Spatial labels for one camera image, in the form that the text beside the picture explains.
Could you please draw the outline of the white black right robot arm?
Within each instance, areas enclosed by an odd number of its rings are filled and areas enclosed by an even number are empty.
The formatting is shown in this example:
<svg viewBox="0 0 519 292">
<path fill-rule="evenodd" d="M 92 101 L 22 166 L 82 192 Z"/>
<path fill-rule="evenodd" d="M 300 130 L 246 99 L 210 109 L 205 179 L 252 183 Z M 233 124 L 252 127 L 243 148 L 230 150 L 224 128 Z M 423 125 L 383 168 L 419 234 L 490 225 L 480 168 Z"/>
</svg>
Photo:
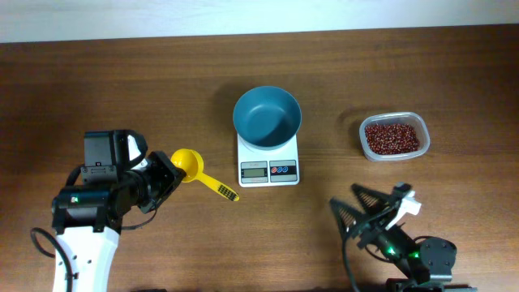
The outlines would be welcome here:
<svg viewBox="0 0 519 292">
<path fill-rule="evenodd" d="M 341 237 L 341 254 L 351 288 L 359 290 L 347 256 L 347 243 L 358 238 L 357 247 L 376 247 L 379 261 L 395 265 L 404 279 L 389 278 L 385 289 L 403 291 L 476 291 L 468 285 L 451 286 L 457 246 L 443 238 L 422 235 L 411 238 L 398 224 L 406 214 L 418 215 L 421 204 L 408 183 L 399 182 L 389 194 L 352 184 L 360 210 L 336 198 L 329 201 Z"/>
</svg>

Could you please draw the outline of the red adzuki beans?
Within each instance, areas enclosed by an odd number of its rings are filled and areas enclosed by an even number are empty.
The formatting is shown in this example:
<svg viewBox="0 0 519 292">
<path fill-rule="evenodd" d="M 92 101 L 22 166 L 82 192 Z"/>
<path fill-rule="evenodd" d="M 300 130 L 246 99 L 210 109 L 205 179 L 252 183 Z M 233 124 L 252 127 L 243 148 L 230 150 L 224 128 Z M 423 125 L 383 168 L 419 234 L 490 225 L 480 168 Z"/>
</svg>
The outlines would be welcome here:
<svg viewBox="0 0 519 292">
<path fill-rule="evenodd" d="M 364 130 L 367 144 L 378 155 L 397 155 L 418 151 L 416 130 L 409 124 L 375 124 Z"/>
</svg>

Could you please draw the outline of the yellow plastic measuring scoop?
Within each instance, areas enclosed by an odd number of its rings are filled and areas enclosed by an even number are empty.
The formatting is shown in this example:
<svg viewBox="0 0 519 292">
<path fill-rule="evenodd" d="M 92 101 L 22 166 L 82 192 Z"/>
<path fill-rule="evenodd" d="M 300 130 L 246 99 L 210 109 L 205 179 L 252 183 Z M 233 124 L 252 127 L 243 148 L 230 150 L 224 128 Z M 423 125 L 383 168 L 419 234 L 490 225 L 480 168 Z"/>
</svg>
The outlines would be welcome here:
<svg viewBox="0 0 519 292">
<path fill-rule="evenodd" d="M 171 161 L 174 166 L 186 173 L 186 177 L 182 180 L 184 183 L 200 181 L 227 200 L 233 202 L 240 200 L 239 194 L 235 190 L 204 172 L 204 160 L 195 150 L 181 148 L 174 152 Z"/>
</svg>

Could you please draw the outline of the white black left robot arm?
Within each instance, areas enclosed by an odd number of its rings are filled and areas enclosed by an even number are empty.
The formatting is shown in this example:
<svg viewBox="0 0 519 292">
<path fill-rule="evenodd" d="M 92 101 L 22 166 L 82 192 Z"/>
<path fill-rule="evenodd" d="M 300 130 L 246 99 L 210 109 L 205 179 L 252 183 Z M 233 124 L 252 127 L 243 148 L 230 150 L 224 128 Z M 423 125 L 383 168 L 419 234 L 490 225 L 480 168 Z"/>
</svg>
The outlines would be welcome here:
<svg viewBox="0 0 519 292">
<path fill-rule="evenodd" d="M 186 173 L 162 151 L 149 152 L 132 130 L 89 131 L 84 163 L 52 202 L 56 233 L 55 291 L 105 291 L 132 208 L 154 213 Z"/>
</svg>

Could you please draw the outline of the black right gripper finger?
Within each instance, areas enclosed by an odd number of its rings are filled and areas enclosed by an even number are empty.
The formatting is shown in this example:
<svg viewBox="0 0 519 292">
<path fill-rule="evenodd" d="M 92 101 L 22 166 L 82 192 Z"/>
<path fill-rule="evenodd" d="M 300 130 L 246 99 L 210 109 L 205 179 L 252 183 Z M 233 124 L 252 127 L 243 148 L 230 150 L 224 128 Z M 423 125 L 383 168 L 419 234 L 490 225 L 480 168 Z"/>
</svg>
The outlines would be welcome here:
<svg viewBox="0 0 519 292">
<path fill-rule="evenodd" d="M 329 204 L 337 221 L 340 235 L 358 235 L 365 214 L 337 198 L 331 198 Z"/>
<path fill-rule="evenodd" d="M 386 193 L 354 183 L 351 190 L 361 204 L 362 209 L 369 215 L 376 215 L 395 206 L 395 200 Z"/>
</svg>

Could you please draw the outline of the white digital kitchen scale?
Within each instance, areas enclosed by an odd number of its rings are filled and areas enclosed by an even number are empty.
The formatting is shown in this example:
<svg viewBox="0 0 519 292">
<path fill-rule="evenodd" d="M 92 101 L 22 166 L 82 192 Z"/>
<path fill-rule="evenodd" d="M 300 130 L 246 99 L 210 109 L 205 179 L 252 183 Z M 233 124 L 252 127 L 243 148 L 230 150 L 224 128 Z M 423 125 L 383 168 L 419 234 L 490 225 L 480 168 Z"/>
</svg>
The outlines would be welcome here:
<svg viewBox="0 0 519 292">
<path fill-rule="evenodd" d="M 257 148 L 238 135 L 238 183 L 241 187 L 294 186 L 299 181 L 296 135 L 278 148 Z"/>
</svg>

